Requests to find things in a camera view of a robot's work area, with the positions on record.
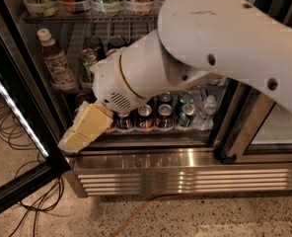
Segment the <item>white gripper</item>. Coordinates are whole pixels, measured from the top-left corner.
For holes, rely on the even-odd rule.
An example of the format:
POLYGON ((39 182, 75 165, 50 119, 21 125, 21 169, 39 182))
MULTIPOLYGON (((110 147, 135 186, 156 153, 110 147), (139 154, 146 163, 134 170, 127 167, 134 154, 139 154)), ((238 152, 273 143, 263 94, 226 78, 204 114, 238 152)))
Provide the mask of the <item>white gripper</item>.
POLYGON ((60 139, 59 149, 78 153, 112 124, 113 112, 127 113, 143 105, 143 99, 130 89, 124 78, 121 69, 124 51, 122 47, 91 67, 94 73, 92 89, 98 102, 82 103, 73 124, 60 139))

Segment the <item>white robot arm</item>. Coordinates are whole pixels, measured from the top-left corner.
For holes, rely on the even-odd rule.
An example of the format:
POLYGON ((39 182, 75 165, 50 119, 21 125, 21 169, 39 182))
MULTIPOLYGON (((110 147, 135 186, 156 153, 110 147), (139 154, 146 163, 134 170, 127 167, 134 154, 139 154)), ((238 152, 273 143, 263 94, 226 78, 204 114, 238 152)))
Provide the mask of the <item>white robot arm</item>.
POLYGON ((96 101, 83 103, 58 143, 77 153, 113 114, 218 75, 262 92, 292 114, 292 28, 246 0, 166 0, 157 28, 92 66, 96 101))

